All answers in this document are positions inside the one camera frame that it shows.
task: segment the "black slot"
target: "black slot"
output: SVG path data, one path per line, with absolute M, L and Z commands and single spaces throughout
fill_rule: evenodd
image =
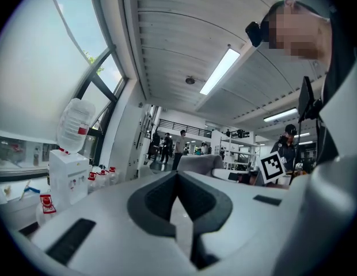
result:
M 96 223 L 94 221 L 86 220 L 84 218 L 79 219 L 47 251 L 47 255 L 55 259 L 57 262 L 67 265 L 95 225 Z
M 268 197 L 268 196 L 263 196 L 263 195 L 257 195 L 253 199 L 264 202 L 265 204 L 270 204 L 270 205 L 275 205 L 275 206 L 279 206 L 282 201 L 282 200 L 279 200 L 278 198 L 273 198 L 273 197 Z

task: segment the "ceiling light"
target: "ceiling light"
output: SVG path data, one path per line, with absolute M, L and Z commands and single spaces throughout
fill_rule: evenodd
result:
M 299 145 L 310 144 L 310 143 L 313 143 L 313 141 L 301 142 L 299 143 Z
M 208 93 L 215 87 L 215 85 L 222 79 L 225 73 L 229 70 L 229 68 L 234 64 L 234 62 L 238 59 L 240 53 L 228 49 L 224 57 L 221 59 L 214 72 L 209 77 L 206 84 L 201 89 L 200 93 L 204 95 L 208 95 Z
M 305 136 L 309 136 L 310 133 L 303 133 L 303 134 L 300 134 L 300 137 L 305 137 Z
M 266 117 L 266 118 L 264 118 L 264 121 L 265 122 L 274 121 L 274 120 L 277 120 L 278 118 L 287 117 L 287 116 L 297 113 L 297 112 L 298 112 L 298 110 L 296 108 L 291 108 L 291 109 L 285 110 L 284 112 L 275 114 L 273 116 Z

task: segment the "white shelving unit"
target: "white shelving unit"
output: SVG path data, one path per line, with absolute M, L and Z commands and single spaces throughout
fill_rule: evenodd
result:
M 225 146 L 226 147 L 225 152 L 228 152 L 229 154 L 226 155 L 225 159 L 223 160 L 223 163 L 225 164 L 225 169 L 227 169 L 227 170 L 231 169 L 232 164 L 241 164 L 241 165 L 247 166 L 248 163 L 250 162 L 251 157 L 256 156 L 256 154 L 242 152 L 239 150 L 232 150 L 231 144 L 243 145 L 243 146 L 247 146 L 247 147 L 256 147 L 256 146 L 258 146 L 257 144 L 248 143 L 248 142 L 242 141 L 241 139 L 232 139 L 231 137 L 224 137 L 224 138 L 221 137 L 218 148 L 221 148 L 222 142 L 229 143 L 228 148 L 227 148 L 227 146 Z M 246 163 L 237 162 L 235 159 L 235 156 L 231 156 L 231 153 L 248 156 L 248 162 L 246 162 Z

